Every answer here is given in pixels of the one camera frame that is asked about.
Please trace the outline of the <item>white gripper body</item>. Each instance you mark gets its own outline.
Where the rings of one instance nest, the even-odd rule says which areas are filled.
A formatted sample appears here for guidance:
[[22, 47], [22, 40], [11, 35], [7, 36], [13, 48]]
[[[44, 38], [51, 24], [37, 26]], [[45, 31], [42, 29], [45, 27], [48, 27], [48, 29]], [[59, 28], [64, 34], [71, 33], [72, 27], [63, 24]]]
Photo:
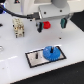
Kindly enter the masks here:
[[57, 8], [53, 4], [40, 5], [38, 9], [41, 15], [41, 21], [61, 19], [70, 13], [69, 4], [66, 4], [64, 8]]

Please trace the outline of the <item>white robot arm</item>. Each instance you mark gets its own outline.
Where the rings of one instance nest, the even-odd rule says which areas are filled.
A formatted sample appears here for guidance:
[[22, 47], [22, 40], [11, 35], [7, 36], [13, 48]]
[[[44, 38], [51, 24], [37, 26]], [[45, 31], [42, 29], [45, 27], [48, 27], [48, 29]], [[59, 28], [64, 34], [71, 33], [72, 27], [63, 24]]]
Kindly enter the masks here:
[[70, 17], [67, 0], [21, 0], [21, 9], [24, 15], [39, 16], [36, 22], [38, 32], [49, 29], [52, 19], [60, 19], [61, 28], [65, 28]]

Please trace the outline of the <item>teal padded gripper finger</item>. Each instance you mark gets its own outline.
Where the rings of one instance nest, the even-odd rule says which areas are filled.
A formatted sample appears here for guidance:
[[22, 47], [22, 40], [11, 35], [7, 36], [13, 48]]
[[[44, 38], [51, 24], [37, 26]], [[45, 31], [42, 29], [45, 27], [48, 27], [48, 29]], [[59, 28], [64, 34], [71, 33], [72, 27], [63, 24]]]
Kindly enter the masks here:
[[60, 24], [61, 24], [62, 28], [65, 28], [66, 27], [66, 19], [62, 18]]
[[39, 25], [38, 25], [37, 31], [38, 31], [39, 33], [41, 33], [42, 30], [43, 30], [43, 22], [39, 22]]

